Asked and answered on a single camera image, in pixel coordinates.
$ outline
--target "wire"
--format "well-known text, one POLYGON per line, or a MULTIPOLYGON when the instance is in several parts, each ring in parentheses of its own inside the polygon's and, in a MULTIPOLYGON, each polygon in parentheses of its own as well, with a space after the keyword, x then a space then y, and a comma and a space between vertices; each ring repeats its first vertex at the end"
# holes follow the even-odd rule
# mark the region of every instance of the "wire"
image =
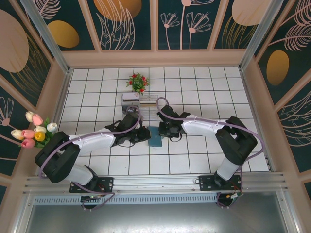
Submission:
POLYGON ((178 141, 173 141, 173 140, 172 140, 172 137, 169 137, 169 140, 170 140, 171 142, 179 142, 179 141, 182 139, 182 137, 183 137, 183 135, 180 133, 180 134, 179 134, 179 137, 178 137, 178 138, 179 138, 178 141))
POLYGON ((119 147, 126 147, 126 148, 131 148, 131 147, 133 147, 134 145, 135 145, 136 143, 134 142, 132 145, 130 145, 129 147, 127 147, 127 146, 121 146, 121 145, 118 145, 119 147))
MULTIPOLYGON (((125 131, 122 131, 122 132, 93 132, 93 133, 87 133, 85 135, 82 135, 82 136, 79 136, 79 137, 76 137, 76 138, 73 138, 67 142, 64 142, 63 144, 61 144, 60 146, 58 146, 55 150, 52 151, 52 153, 47 157, 47 159, 43 162, 42 166, 40 167, 40 170, 39 170, 39 177, 41 179, 47 179, 48 177, 43 177, 42 176, 42 172, 43 172, 43 169, 44 167, 46 166, 46 164, 49 162, 49 160, 60 150, 62 149, 64 146, 68 145, 69 143, 71 142, 75 142, 75 141, 78 141, 78 140, 82 140, 82 139, 85 139, 85 138, 88 138, 88 137, 92 137, 92 136, 96 136, 96 135, 102 135, 102 134, 123 134, 123 133, 127 133, 133 129, 136 128, 136 126, 140 123, 140 119, 142 118, 142 115, 141 115, 141 112, 140 112, 140 109, 136 106, 131 106, 131 107, 134 107, 137 109, 138 111, 138 119, 137 119, 137 122, 135 123, 135 125, 133 125, 131 128, 125 130, 125 131)), ((84 191, 87 191, 89 193, 94 193, 94 194, 99 194, 99 195, 102 195, 103 193, 102 192, 95 192, 93 190, 89 190, 87 188, 84 188, 82 185, 80 185, 79 183, 76 183, 76 182, 72 182, 74 183, 76 186, 78 186, 79 188, 81 188, 82 190, 84 191)), ((85 199, 83 202, 82 202, 82 207, 83 209, 86 211, 92 211, 92 210, 96 210, 96 209, 99 209, 100 207, 102 207, 103 205, 105 205, 108 201, 110 201, 110 199, 112 199, 114 196, 115 196, 115 193, 114 192, 110 192, 110 193, 105 193, 106 195, 111 195, 106 201, 104 201, 102 204, 100 205, 97 205, 95 206, 93 209, 87 209, 84 204, 86 201, 88 200, 92 200, 92 199, 97 199, 97 198, 88 198, 88 199, 85 199)))
MULTIPOLYGON (((255 136, 256 138, 258 138, 258 140, 259 140, 260 143, 261 143, 261 149, 260 149, 260 151, 257 152, 257 153, 255 153, 255 154, 253 154, 253 155, 251 155, 251 156, 248 156, 248 157, 246 158, 245 162, 246 162, 247 160, 251 159, 251 158, 256 157, 257 155, 261 154, 261 153, 265 150, 265 143, 264 143, 262 137, 260 137, 257 133, 255 133, 255 132, 253 132, 253 131, 251 131, 251 130, 249 130, 249 129, 247 129, 247 128, 244 128, 244 127, 241 127, 241 126, 238 126, 238 125, 229 124, 229 123, 226 123, 226 122, 220 122, 220 121, 216 121, 216 120, 204 119, 204 118, 200 118, 200 117, 196 117, 196 118, 175 118, 175 117, 171 117, 171 116, 166 115, 164 112, 162 112, 162 110, 160 109, 160 106, 159 106, 159 100, 165 100, 165 103, 166 103, 167 105, 170 105, 170 103, 169 103, 168 100, 167 100, 166 98, 164 98, 164 97, 159 97, 159 98, 156 100, 156 107, 157 107, 158 111, 159 111, 163 116, 165 116, 165 117, 168 118, 168 119, 171 119, 171 120, 180 120, 180 121, 203 121, 203 122, 207 122, 207 123, 211 123, 211 124, 216 124, 216 125, 225 125, 225 126, 229 126, 229 127, 231 127, 231 128, 236 128, 236 129, 239 129, 239 130, 243 130, 243 131, 245 131, 245 132, 247 132, 247 133, 252 134, 252 135, 255 136)), ((243 165, 241 165, 241 166, 237 169, 237 171, 240 171, 240 175, 241 175, 241 189, 240 189, 240 191, 242 191, 242 189, 243 189, 243 182, 242 182, 242 181, 243 181, 243 179, 242 179, 242 166, 243 166, 243 165)), ((218 205, 219 207, 224 206, 224 205, 221 205, 221 203, 218 201, 220 194, 221 194, 221 193, 218 193, 218 194, 217 194, 217 199, 216 199, 216 201, 217 201, 216 203, 217 203, 217 205, 218 205)))

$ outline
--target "yellow tulip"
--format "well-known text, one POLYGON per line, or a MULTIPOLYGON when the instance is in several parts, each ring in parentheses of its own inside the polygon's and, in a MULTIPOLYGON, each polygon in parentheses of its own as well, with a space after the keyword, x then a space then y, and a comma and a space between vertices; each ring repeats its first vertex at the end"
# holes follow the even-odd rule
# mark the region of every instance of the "yellow tulip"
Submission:
POLYGON ((42 142, 45 139, 45 134, 43 132, 36 132, 35 133, 35 140, 38 142, 42 142))

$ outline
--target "pink tulip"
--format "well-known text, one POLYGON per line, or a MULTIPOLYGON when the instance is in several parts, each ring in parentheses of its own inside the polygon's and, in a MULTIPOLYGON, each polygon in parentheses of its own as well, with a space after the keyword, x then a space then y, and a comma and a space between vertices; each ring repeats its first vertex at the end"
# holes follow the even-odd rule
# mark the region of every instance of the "pink tulip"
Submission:
POLYGON ((21 134, 25 137, 25 138, 33 138, 35 136, 35 131, 33 130, 23 130, 21 132, 21 134))
POLYGON ((22 143, 21 146, 24 148, 32 148, 35 146, 35 141, 31 138, 26 138, 22 143))
POLYGON ((34 114, 33 115, 33 124, 35 126, 37 126, 37 125, 42 125, 42 123, 43 123, 42 118, 38 114, 34 114))

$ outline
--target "small box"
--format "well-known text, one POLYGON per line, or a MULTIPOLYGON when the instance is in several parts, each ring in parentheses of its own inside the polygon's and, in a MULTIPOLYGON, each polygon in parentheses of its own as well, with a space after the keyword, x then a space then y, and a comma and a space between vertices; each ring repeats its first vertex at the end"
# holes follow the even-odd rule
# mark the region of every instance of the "small box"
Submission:
POLYGON ((136 108, 131 108, 131 106, 136 106, 139 108, 139 94, 137 92, 129 92, 129 93, 123 93, 122 99, 121 99, 121 105, 122 105, 122 113, 126 114, 126 109, 128 109, 129 112, 136 113, 136 108))

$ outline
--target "green leaf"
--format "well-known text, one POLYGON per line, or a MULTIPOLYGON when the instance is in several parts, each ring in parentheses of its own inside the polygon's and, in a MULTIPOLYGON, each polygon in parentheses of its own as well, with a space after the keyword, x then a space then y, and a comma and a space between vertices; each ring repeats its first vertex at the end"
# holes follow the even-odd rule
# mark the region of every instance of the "green leaf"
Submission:
POLYGON ((38 148, 44 148, 44 145, 42 145, 41 143, 38 143, 36 147, 38 147, 38 148))
POLYGON ((53 135, 53 133, 47 131, 46 134, 45 134, 45 137, 46 137, 46 138, 51 138, 52 135, 53 135))
POLYGON ((43 122, 44 127, 46 128, 47 125, 48 125, 49 123, 50 123, 50 120, 49 120, 49 118, 47 117, 47 118, 45 119, 45 121, 43 122))

